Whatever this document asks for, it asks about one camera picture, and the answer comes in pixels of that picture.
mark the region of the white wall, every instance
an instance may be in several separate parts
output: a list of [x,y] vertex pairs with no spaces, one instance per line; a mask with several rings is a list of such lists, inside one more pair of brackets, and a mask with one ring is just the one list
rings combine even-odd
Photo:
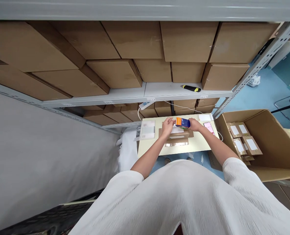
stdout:
[[0,94],[0,229],[105,187],[118,138]]

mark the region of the open cardboard box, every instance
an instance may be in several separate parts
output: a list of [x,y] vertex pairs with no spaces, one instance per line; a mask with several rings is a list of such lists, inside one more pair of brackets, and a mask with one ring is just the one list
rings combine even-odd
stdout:
[[269,110],[226,112],[215,120],[223,142],[237,154],[227,122],[244,122],[255,138],[263,155],[257,155],[248,168],[255,172],[262,182],[290,179],[290,138]]

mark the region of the shelf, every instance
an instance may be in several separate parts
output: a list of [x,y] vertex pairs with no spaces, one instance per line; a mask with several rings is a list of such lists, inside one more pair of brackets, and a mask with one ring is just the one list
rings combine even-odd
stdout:
[[0,20],[290,21],[290,0],[0,0]]
[[71,99],[44,101],[43,107],[75,107],[87,105],[137,103],[148,100],[169,101],[189,100],[200,98],[221,98],[230,97],[232,91],[204,91],[193,92],[181,88],[181,85],[201,87],[201,84],[194,83],[143,83],[141,88],[111,89],[108,95],[76,97]]

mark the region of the table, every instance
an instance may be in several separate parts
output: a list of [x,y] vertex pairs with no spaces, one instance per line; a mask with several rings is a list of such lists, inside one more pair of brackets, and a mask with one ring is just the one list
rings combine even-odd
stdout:
[[[192,114],[192,115],[180,115],[180,116],[173,116],[174,119],[176,117],[179,118],[195,118],[196,120],[199,120],[198,118],[199,114]],[[159,129],[162,128],[162,122],[166,119],[166,117],[160,117],[160,118],[144,118],[143,121],[152,121],[155,120],[155,138],[149,139],[149,140],[140,140],[139,141],[139,147],[138,147],[138,158],[140,158],[146,151],[154,144],[154,142],[159,137]],[[214,134],[219,138],[217,128],[214,124],[214,121],[210,121],[212,129],[214,131]],[[172,146],[172,147],[162,147],[162,150],[159,155],[168,155],[168,154],[177,154],[177,153],[186,153],[186,152],[198,152],[198,151],[205,151],[210,150],[210,147],[204,137],[199,132],[194,132],[194,137],[188,138],[189,145],[183,145],[183,146]]]

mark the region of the smartphone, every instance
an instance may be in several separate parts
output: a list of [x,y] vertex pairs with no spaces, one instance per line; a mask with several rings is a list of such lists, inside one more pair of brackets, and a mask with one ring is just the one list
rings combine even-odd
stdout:
[[204,126],[212,133],[214,134],[214,131],[212,129],[211,123],[210,122],[205,122]]

